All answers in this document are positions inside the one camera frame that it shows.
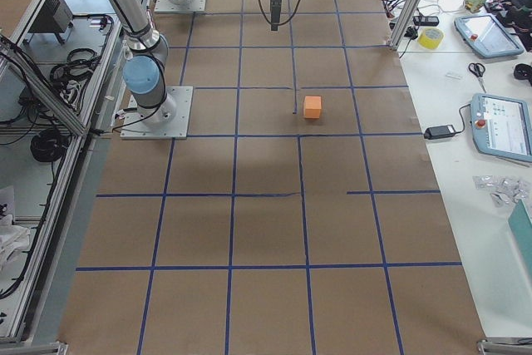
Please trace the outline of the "black handled scissors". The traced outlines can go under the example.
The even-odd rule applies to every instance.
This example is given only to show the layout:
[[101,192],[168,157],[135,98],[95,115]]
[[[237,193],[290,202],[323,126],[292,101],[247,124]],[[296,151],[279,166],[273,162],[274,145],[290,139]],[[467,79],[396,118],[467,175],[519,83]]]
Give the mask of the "black handled scissors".
[[484,93],[486,93],[484,84],[485,66],[480,62],[472,62],[468,65],[468,70],[472,73],[479,82],[479,85]]

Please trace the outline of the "near teach pendant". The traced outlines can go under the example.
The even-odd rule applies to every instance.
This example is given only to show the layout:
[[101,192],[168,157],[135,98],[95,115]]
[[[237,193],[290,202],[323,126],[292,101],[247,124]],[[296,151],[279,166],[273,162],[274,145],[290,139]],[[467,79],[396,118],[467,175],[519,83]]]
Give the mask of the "near teach pendant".
[[525,101],[476,93],[470,114],[473,141],[480,153],[531,162],[531,119]]

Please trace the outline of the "brown paper table cover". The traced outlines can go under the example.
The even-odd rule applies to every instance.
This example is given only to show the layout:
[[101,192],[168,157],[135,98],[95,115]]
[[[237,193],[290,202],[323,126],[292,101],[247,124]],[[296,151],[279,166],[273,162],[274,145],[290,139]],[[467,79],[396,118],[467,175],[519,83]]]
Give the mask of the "brown paper table cover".
[[[482,330],[381,0],[159,15],[183,141],[107,153],[72,354],[473,354]],[[321,117],[303,117],[321,96]]]

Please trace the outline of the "bag of screws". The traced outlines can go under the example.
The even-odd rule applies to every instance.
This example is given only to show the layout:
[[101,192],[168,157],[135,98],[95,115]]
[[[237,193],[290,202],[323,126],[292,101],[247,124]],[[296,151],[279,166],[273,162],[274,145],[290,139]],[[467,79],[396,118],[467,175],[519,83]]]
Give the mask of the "bag of screws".
[[501,175],[475,175],[472,177],[478,190],[485,190],[497,207],[527,202],[531,183],[524,178]]

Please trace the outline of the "black phone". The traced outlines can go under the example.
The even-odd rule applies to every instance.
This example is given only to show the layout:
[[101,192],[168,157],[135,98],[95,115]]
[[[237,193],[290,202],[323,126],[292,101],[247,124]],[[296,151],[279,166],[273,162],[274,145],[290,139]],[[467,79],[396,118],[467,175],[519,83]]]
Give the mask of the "black phone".
[[438,16],[414,16],[412,21],[417,27],[437,27],[440,23]]

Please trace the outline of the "yellow tape roll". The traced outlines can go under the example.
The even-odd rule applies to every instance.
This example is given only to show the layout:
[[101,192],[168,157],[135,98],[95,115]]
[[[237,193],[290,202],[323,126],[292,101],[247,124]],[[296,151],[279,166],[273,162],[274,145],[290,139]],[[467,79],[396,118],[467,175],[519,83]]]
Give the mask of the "yellow tape roll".
[[426,27],[419,36],[418,43],[429,50],[436,50],[444,38],[444,32],[436,27]]

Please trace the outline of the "far teach pendant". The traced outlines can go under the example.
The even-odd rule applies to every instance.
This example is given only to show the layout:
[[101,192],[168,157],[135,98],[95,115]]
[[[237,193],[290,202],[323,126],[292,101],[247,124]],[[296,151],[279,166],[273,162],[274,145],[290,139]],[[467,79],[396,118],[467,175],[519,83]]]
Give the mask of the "far teach pendant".
[[520,42],[493,15],[458,17],[454,20],[454,27],[463,41],[481,58],[512,57],[524,52]]

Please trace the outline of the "teach pendant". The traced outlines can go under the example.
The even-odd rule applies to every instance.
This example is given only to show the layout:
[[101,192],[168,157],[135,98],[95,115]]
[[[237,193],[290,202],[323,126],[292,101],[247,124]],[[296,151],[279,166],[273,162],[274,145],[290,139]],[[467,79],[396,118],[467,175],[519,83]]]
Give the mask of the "teach pendant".
[[524,52],[520,42],[493,15],[458,17],[454,20],[454,27],[463,41],[481,58],[512,57]]
[[531,119],[525,101],[476,93],[470,114],[473,141],[480,153],[531,162]]

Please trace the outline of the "orange foam block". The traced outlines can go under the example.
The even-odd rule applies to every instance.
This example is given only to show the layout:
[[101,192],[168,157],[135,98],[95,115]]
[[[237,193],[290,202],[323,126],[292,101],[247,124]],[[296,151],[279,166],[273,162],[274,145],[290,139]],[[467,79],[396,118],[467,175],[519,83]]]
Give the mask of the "orange foam block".
[[321,96],[305,96],[303,99],[303,117],[317,120],[321,117],[323,102]]

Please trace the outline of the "teal box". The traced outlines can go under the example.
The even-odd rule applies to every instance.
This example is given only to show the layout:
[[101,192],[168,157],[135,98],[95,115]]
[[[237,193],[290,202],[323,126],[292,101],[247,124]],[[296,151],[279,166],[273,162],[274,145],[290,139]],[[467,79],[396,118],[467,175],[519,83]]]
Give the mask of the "teal box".
[[510,230],[514,236],[520,255],[526,268],[531,272],[532,262],[532,228],[531,219],[525,203],[519,200],[515,205],[509,219]]

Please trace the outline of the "white crumpled cloth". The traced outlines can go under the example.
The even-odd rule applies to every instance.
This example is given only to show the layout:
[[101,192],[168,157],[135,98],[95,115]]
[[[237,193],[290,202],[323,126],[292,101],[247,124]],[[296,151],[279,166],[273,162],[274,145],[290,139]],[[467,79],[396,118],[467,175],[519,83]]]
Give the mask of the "white crumpled cloth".
[[15,198],[12,185],[1,189],[1,268],[30,248],[30,229],[15,224]]

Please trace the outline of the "black power adapter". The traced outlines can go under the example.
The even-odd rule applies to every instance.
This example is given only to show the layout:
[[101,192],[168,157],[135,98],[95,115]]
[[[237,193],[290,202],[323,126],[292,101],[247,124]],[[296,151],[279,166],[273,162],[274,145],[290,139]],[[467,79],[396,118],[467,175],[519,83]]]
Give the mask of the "black power adapter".
[[456,129],[453,125],[429,126],[423,133],[426,140],[439,140],[451,138],[456,135]]

